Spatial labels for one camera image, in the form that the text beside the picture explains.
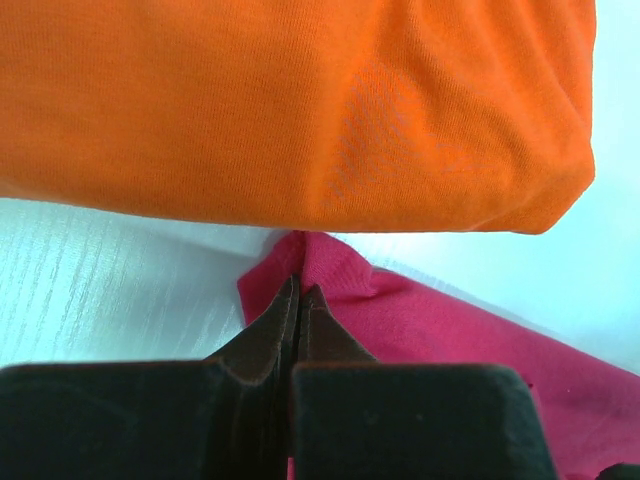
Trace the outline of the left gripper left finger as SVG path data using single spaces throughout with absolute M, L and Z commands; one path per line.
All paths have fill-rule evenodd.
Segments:
M 1 372 L 5 479 L 283 479 L 299 282 L 199 360 Z

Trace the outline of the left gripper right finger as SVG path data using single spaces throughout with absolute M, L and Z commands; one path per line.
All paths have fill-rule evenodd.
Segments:
M 383 364 L 303 298 L 291 377 L 299 479 L 554 479 L 529 388 L 493 364 Z

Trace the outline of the magenta t shirt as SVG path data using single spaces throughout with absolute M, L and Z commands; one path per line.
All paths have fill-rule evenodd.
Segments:
M 550 337 L 400 274 L 323 233 L 295 231 L 237 283 L 247 321 L 297 275 L 386 363 L 497 363 L 528 384 L 565 479 L 639 460 L 639 379 Z

